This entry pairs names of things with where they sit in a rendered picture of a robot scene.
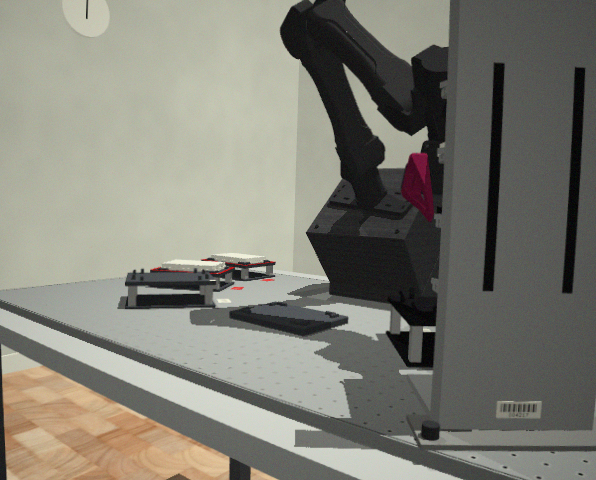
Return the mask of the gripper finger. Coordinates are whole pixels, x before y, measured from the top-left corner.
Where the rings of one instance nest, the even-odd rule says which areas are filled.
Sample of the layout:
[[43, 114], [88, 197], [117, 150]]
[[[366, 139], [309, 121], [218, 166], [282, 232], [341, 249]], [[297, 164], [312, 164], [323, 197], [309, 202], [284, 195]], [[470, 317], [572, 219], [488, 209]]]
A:
[[[421, 190], [424, 199], [421, 196]], [[434, 206], [427, 153], [412, 153], [409, 156], [401, 193], [403, 198], [414, 205], [429, 222], [432, 222]]]

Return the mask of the grey tower with black slots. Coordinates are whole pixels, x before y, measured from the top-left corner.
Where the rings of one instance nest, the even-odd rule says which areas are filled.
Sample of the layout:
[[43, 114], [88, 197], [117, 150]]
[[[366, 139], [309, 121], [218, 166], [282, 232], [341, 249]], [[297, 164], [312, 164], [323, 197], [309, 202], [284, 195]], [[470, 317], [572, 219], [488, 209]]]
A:
[[[493, 291], [483, 291], [494, 63], [505, 63]], [[575, 67], [585, 68], [572, 293], [562, 293]], [[593, 430], [596, 0], [450, 0], [433, 378], [440, 429]], [[431, 393], [432, 391], [432, 393]], [[542, 402], [496, 418], [497, 401]]]

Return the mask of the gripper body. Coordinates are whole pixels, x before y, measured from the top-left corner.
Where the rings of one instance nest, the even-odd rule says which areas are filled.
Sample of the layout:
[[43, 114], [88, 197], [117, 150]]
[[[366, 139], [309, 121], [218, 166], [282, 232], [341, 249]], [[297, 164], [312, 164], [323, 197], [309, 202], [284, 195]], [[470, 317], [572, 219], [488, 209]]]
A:
[[420, 153], [427, 153], [433, 195], [443, 195], [444, 164], [439, 163], [437, 148], [445, 141], [426, 140]]

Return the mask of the black cylinder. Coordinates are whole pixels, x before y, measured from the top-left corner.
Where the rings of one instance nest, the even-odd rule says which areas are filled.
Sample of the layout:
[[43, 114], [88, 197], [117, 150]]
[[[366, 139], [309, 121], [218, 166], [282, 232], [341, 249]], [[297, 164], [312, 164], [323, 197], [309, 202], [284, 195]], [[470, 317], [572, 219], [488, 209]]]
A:
[[421, 430], [421, 437], [426, 439], [426, 440], [430, 440], [430, 441], [435, 441], [439, 439], [439, 434], [440, 434], [440, 424], [438, 422], [435, 421], [423, 421], [422, 422], [422, 430]]

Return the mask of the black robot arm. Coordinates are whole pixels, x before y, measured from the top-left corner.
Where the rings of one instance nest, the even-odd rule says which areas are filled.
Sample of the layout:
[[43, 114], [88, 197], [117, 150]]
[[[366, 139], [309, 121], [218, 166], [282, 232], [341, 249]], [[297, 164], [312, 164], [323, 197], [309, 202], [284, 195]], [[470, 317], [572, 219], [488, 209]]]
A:
[[401, 189], [383, 186], [377, 166], [385, 160], [385, 146], [363, 119], [343, 63], [394, 128], [412, 136], [427, 126], [428, 140], [445, 141], [447, 99], [441, 98], [440, 82], [447, 80], [448, 47], [431, 45], [411, 58], [411, 67], [373, 37], [345, 2], [295, 4], [280, 27], [281, 39], [310, 74], [332, 124], [340, 175], [348, 182], [330, 204], [405, 216], [413, 205]]

